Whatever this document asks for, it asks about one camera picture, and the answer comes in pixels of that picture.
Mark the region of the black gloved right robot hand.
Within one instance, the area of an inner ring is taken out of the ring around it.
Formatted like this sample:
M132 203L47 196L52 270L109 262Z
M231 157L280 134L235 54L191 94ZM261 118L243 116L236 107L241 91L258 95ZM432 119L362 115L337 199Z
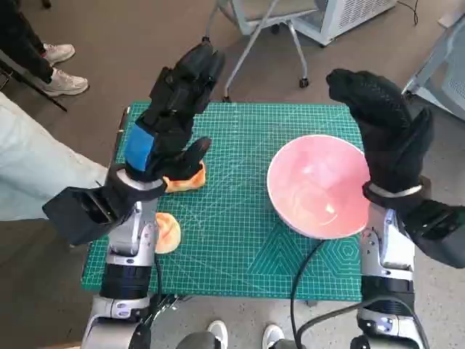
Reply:
M402 90L368 71L337 68L326 82L330 98L344 103L359 127L371 183L393 194L420 186L434 134L430 109L413 117Z

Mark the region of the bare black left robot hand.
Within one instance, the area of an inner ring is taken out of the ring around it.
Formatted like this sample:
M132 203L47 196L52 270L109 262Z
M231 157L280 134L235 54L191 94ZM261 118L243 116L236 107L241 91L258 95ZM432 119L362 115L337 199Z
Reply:
M201 170L211 139L190 142L194 118L208 106L224 66L225 55L202 41L174 67L161 70L150 105L135 121L124 150L132 178L189 180Z

